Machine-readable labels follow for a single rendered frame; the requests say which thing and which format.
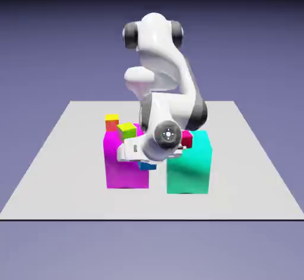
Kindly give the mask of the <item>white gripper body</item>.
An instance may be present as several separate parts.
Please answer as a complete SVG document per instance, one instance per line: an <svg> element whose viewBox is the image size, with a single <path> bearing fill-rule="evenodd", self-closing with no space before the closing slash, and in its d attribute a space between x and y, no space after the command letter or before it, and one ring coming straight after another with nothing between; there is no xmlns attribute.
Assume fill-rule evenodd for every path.
<svg viewBox="0 0 304 280"><path fill-rule="evenodd" d="M143 152L143 143L143 136L125 139L117 149L117 160L149 162L149 159Z"/></svg>

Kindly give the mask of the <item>small blue cube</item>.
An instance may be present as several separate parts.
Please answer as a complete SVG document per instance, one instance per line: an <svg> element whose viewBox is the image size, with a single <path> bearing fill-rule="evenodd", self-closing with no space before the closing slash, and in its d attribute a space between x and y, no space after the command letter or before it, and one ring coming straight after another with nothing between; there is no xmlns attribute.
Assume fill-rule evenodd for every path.
<svg viewBox="0 0 304 280"><path fill-rule="evenodd" d="M150 170L156 170L157 165L156 164L149 164L142 161L138 162L138 167L141 171L150 171Z"/></svg>

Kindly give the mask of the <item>small yellow-green cube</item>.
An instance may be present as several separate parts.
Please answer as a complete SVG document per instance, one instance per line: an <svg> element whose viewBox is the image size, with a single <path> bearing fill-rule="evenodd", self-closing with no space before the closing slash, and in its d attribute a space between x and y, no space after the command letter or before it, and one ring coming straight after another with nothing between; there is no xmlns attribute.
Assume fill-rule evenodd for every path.
<svg viewBox="0 0 304 280"><path fill-rule="evenodd" d="M122 142L126 139L137 137L137 127L131 122L118 124L117 132Z"/></svg>

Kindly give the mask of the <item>small yellow cube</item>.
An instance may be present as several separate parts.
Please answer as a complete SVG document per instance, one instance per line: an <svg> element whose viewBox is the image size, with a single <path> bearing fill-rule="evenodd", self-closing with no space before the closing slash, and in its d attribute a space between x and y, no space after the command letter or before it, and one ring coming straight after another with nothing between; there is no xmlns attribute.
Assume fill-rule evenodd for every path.
<svg viewBox="0 0 304 280"><path fill-rule="evenodd" d="M118 114L107 114L105 116L105 125L107 132L116 132L118 124L119 124Z"/></svg>

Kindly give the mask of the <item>small red cube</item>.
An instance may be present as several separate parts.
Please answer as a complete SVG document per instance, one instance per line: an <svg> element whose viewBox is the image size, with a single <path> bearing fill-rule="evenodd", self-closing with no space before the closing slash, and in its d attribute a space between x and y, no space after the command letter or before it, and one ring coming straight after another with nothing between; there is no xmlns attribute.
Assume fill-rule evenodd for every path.
<svg viewBox="0 0 304 280"><path fill-rule="evenodd" d="M182 141L181 144L183 147L192 148L193 135L188 130L182 131Z"/></svg>

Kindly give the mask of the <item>large magenta box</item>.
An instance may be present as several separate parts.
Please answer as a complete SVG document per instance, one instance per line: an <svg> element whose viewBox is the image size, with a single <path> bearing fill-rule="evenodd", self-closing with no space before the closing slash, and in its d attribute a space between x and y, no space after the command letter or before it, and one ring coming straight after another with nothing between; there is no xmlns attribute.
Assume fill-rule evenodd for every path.
<svg viewBox="0 0 304 280"><path fill-rule="evenodd" d="M137 127L137 136L143 134L140 125ZM117 160L117 149L122 144L118 132L107 132L103 138L104 163L106 184L108 189L148 189L149 172L141 171L136 161Z"/></svg>

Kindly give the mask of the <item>large cyan box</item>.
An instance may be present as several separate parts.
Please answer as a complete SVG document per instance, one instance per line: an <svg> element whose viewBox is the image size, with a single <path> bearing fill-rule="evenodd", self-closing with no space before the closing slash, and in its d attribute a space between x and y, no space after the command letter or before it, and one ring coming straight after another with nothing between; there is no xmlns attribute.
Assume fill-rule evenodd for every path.
<svg viewBox="0 0 304 280"><path fill-rule="evenodd" d="M168 194L207 194L213 149L206 131L193 131L192 147L167 160Z"/></svg>

